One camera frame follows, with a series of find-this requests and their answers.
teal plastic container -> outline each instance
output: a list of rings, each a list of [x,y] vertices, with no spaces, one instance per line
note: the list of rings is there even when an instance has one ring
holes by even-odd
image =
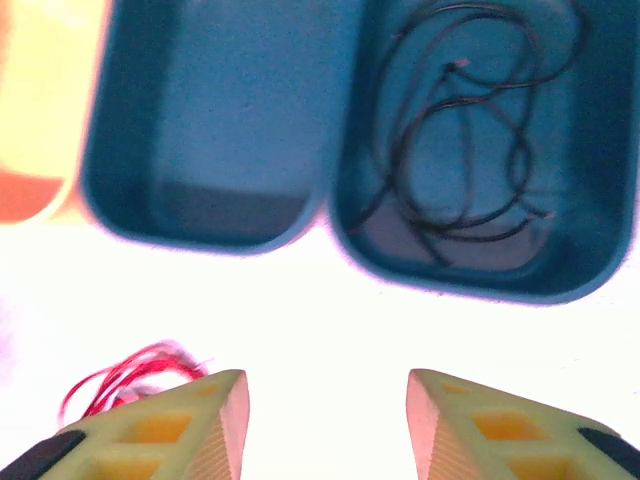
[[[530,18],[558,58],[570,48],[576,20],[567,0],[498,3]],[[640,1],[580,0],[592,24],[585,52],[540,88],[528,131],[532,198],[553,218],[492,244],[440,241],[455,259],[447,268],[390,202],[351,230],[381,187],[367,149],[372,72],[419,4],[116,0],[83,167],[94,214],[129,239],[247,255],[292,241],[328,199],[344,251],[390,281],[529,304],[593,292],[619,266],[632,232]],[[500,52],[517,44],[514,35],[498,24],[470,26],[431,61],[502,72]],[[392,81],[404,81],[415,62],[398,57]],[[394,102],[392,86],[380,108]],[[414,151],[429,161],[411,167],[416,196],[443,210],[464,196],[455,122],[443,115],[429,124],[430,140]],[[495,153],[509,137],[482,112],[473,132],[481,173],[473,211],[482,214],[509,195]]]

orange object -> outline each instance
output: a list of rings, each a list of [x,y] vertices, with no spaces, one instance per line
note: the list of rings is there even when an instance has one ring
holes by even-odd
[[[110,0],[0,0],[0,225],[88,220],[77,192]]]

hexagonal cutout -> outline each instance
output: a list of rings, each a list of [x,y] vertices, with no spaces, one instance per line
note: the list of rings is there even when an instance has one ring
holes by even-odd
[[[473,415],[473,421],[487,440],[522,442],[549,438],[533,420],[520,412],[476,413]]]
[[[518,480],[595,480],[567,457],[521,457],[508,463]]]
[[[468,395],[471,393],[470,388],[461,387],[460,385],[454,385],[453,383],[443,383],[442,389],[452,395]]]
[[[159,458],[101,458],[91,464],[81,480],[150,480]]]
[[[193,417],[184,414],[160,414],[138,420],[125,435],[123,443],[175,443]]]

yellow 3d printed part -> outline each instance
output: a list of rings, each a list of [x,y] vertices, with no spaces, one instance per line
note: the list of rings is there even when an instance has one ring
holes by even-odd
[[[420,480],[639,478],[605,425],[442,373],[411,372],[407,417]]]
[[[110,11],[0,0],[0,225],[90,219],[76,179]]]
[[[246,376],[224,371],[69,425],[0,479],[239,480],[248,421]]]

black rubber tip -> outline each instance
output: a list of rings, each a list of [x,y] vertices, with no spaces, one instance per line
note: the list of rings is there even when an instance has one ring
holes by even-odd
[[[71,430],[44,440],[0,471],[0,480],[37,480],[87,437]]]
[[[592,428],[579,428],[578,432],[611,460],[640,480],[640,450],[620,437]]]

